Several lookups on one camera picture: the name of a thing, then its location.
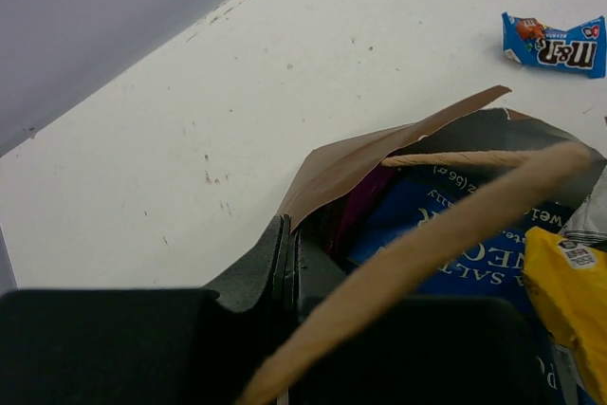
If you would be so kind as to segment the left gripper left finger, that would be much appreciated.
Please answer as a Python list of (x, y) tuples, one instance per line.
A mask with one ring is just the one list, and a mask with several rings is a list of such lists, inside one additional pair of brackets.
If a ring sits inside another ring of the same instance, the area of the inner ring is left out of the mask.
[(241, 258), (205, 284), (215, 301), (232, 313), (245, 313), (264, 300), (283, 296), (290, 217), (275, 215), (259, 240)]

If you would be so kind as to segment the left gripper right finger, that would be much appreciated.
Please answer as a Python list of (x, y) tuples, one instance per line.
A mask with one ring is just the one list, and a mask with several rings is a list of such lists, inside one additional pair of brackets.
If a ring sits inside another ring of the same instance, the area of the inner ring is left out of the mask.
[(295, 243), (295, 316), (302, 323), (346, 278), (322, 249), (312, 229), (297, 229)]

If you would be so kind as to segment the brown paper bag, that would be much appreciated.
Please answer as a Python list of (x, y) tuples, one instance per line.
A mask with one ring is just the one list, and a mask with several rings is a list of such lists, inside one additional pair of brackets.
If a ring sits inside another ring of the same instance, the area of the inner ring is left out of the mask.
[[(279, 207), (293, 224), (345, 194), (390, 153), (424, 138), (508, 93), (496, 85), (415, 123), (349, 138), (314, 150), (303, 161)], [(387, 313), (441, 263), (495, 234), (524, 211), (585, 172), (596, 156), (582, 142), (560, 141), (537, 151), (489, 152), (511, 172), (456, 204), (429, 225), (395, 240), (345, 280), (252, 376), (240, 404), (268, 404), (321, 358)]]

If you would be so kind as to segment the yellow M&M's packet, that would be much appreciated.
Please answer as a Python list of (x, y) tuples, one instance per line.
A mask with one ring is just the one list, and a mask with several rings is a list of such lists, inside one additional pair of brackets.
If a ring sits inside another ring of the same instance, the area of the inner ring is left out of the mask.
[(606, 253), (533, 228), (525, 235), (524, 284), (574, 379), (606, 402)]

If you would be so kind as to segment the small blue M&M's packet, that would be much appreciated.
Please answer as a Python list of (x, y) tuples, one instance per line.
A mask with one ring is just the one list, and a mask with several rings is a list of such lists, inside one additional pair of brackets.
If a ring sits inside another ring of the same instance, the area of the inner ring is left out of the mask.
[(525, 66), (580, 73), (590, 79), (606, 76), (606, 23), (603, 16), (567, 30), (535, 18), (502, 14), (503, 51)]

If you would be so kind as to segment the blue Kettle chips bag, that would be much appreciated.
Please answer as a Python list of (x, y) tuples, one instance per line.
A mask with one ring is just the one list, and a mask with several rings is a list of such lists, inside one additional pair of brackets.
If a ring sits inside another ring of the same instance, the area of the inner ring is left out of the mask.
[(525, 317), (560, 404), (606, 400), (606, 181), (576, 209), (450, 165), (380, 171), (388, 191), (356, 227), (345, 268), (414, 253), (411, 291), (497, 298)]

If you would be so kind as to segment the purple snack packet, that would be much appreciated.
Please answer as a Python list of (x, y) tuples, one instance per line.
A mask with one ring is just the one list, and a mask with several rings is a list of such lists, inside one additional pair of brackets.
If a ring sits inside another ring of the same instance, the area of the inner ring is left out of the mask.
[(398, 180), (398, 170), (376, 166), (351, 192), (323, 209), (322, 245), (334, 260), (343, 259), (359, 230)]

